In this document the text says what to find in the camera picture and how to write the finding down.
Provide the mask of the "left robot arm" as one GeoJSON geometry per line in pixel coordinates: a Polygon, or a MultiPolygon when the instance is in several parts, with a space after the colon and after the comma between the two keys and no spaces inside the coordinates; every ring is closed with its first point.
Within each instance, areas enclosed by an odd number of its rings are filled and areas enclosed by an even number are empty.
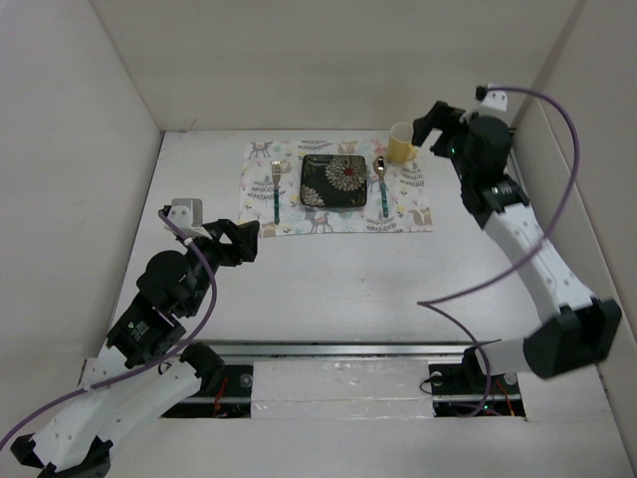
{"type": "Polygon", "coordinates": [[[112,326],[79,387],[53,400],[61,410],[39,431],[2,438],[43,477],[103,477],[121,441],[181,399],[223,383],[223,360],[180,321],[217,300],[215,274],[255,260],[260,224],[220,219],[166,226],[186,252],[162,251],[136,281],[137,293],[112,326]]]}

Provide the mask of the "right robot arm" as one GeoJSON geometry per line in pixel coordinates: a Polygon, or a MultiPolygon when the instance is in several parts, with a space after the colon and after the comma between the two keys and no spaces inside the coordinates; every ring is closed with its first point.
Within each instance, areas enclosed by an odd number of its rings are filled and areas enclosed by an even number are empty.
{"type": "Polygon", "coordinates": [[[431,151],[451,160],[464,206],[515,267],[540,320],[525,338],[466,349],[456,373],[463,386],[481,392],[497,375],[530,371],[552,378],[605,361],[621,309],[612,299],[597,298],[545,239],[529,198],[506,172],[509,127],[438,101],[413,128],[415,145],[440,130],[431,151]]]}

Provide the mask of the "silver spoon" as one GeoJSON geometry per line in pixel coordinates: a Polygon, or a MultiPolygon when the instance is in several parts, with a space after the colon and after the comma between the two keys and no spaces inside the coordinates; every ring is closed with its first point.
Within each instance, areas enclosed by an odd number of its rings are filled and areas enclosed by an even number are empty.
{"type": "Polygon", "coordinates": [[[388,207],[388,199],[387,199],[387,188],[385,183],[386,165],[385,165],[384,157],[376,156],[373,161],[373,167],[379,182],[382,214],[384,218],[388,218],[389,207],[388,207]]]}

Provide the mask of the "silver fork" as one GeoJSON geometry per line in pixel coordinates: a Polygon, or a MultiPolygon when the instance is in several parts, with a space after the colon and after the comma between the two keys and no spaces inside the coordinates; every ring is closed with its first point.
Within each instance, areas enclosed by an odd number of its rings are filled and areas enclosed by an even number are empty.
{"type": "Polygon", "coordinates": [[[280,223],[280,181],[281,181],[281,163],[278,160],[271,162],[271,172],[273,180],[273,201],[274,201],[274,221],[280,223]]]}

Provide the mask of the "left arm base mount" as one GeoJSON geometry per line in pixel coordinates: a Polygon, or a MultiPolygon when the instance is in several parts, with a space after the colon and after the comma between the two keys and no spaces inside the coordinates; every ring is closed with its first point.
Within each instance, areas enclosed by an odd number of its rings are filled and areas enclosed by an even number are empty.
{"type": "Polygon", "coordinates": [[[227,364],[210,347],[193,344],[179,357],[203,374],[199,390],[163,413],[165,418],[247,418],[250,416],[254,366],[227,364]]]}

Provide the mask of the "yellow mug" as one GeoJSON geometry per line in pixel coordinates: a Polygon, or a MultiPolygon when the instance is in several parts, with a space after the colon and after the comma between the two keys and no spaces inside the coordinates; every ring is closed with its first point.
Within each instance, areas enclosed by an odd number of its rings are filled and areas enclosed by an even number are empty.
{"type": "Polygon", "coordinates": [[[412,144],[413,133],[413,125],[409,122],[399,122],[391,127],[386,150],[390,162],[404,164],[416,157],[417,150],[412,144]]]}

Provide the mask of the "aluminium front rail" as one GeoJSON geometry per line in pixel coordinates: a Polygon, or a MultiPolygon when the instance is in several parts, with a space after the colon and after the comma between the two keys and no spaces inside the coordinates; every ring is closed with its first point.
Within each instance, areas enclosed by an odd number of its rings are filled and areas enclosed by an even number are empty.
{"type": "Polygon", "coordinates": [[[241,342],[206,340],[223,357],[263,359],[309,358],[426,358],[461,356],[466,342],[241,342]]]}

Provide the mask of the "floral animal print cloth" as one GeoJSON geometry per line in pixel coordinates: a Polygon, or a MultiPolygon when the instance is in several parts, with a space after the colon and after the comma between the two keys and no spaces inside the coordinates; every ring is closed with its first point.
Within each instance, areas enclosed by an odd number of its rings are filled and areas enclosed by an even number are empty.
{"type": "Polygon", "coordinates": [[[379,139],[298,139],[244,145],[239,222],[257,220],[260,236],[430,232],[424,161],[373,160],[379,139]]]}

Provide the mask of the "black floral square plate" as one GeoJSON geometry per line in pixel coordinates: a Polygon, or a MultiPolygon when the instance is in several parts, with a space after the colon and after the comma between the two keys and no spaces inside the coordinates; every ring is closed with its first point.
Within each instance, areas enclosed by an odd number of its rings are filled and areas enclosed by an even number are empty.
{"type": "Polygon", "coordinates": [[[367,164],[362,155],[306,154],[300,200],[327,209],[362,208],[367,202],[367,164]]]}

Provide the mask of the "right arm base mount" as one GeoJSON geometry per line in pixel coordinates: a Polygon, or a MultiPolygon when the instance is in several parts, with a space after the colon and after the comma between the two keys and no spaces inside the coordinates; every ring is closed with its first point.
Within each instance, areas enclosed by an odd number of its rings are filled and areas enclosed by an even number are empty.
{"type": "Polygon", "coordinates": [[[469,348],[460,362],[433,362],[420,391],[433,399],[435,417],[526,417],[518,376],[492,374],[489,385],[469,348]]]}

